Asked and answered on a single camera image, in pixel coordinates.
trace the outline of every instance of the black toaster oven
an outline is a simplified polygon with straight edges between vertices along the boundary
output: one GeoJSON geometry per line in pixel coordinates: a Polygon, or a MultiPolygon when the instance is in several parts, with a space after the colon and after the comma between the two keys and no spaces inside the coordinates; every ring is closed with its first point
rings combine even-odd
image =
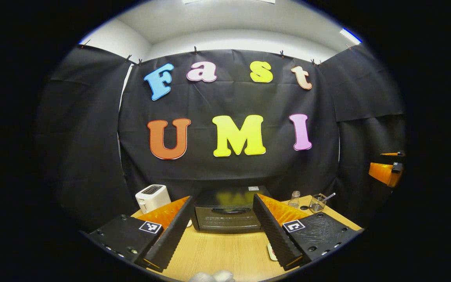
{"type": "Polygon", "coordinates": [[[213,233],[258,232],[253,211],[254,194],[271,197],[265,186],[204,188],[197,195],[191,217],[197,231],[213,233]]]}

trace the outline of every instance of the table surface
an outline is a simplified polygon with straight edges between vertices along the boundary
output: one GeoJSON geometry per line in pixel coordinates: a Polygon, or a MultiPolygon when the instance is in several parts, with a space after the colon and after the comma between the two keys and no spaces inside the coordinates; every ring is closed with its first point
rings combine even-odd
{"type": "MultiPolygon", "coordinates": [[[[311,196],[300,198],[299,206],[308,206],[311,196]]],[[[313,214],[309,209],[303,210],[308,215],[313,214]]],[[[340,221],[354,230],[361,227],[344,216],[325,207],[323,213],[340,221]]],[[[132,216],[142,215],[138,210],[132,216]]],[[[271,260],[267,250],[269,243],[263,231],[244,234],[213,234],[198,232],[193,226],[186,228],[173,257],[162,275],[173,279],[188,281],[198,272],[214,274],[222,269],[233,273],[237,282],[258,282],[284,273],[277,261],[271,260]]]]}

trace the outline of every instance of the clear bottle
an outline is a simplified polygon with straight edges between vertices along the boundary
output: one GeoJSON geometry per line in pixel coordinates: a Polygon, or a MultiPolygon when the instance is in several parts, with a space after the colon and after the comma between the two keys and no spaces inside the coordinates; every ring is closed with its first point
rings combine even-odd
{"type": "Polygon", "coordinates": [[[288,205],[290,207],[294,207],[294,208],[299,208],[299,197],[300,197],[300,192],[299,191],[293,191],[292,193],[292,199],[288,202],[288,205]]]}

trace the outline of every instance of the pink letter i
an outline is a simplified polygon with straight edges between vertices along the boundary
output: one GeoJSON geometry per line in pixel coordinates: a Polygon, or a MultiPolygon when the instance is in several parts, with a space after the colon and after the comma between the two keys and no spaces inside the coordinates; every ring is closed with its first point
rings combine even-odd
{"type": "Polygon", "coordinates": [[[295,128],[295,145],[293,149],[297,151],[310,149],[313,145],[309,142],[307,136],[307,116],[305,114],[292,114],[289,118],[293,121],[293,127],[295,128]]]}

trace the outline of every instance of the mesh pen holder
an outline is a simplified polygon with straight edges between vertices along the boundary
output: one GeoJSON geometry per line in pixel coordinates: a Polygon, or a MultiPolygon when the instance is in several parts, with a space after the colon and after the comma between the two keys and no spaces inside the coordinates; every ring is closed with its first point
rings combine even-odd
{"type": "Polygon", "coordinates": [[[326,207],[326,201],[321,201],[322,199],[326,199],[326,196],[321,193],[313,195],[309,203],[309,209],[314,213],[322,211],[326,207]]]}

